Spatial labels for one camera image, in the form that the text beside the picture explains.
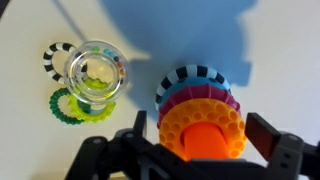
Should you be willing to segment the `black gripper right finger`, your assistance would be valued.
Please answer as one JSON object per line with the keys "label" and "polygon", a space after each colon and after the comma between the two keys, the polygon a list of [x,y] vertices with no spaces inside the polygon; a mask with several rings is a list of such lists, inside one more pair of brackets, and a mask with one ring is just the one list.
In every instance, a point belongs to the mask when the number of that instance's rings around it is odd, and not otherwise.
{"label": "black gripper right finger", "polygon": [[247,114],[245,135],[259,154],[269,160],[281,133],[258,113],[251,112]]}

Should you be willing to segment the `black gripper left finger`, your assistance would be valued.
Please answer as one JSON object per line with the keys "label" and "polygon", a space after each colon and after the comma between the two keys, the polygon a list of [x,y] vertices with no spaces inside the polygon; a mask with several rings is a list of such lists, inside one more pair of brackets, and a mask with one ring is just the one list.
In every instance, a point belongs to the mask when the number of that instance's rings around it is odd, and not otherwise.
{"label": "black gripper left finger", "polygon": [[146,137],[147,134],[147,112],[145,110],[141,110],[137,112],[133,133],[135,136]]}

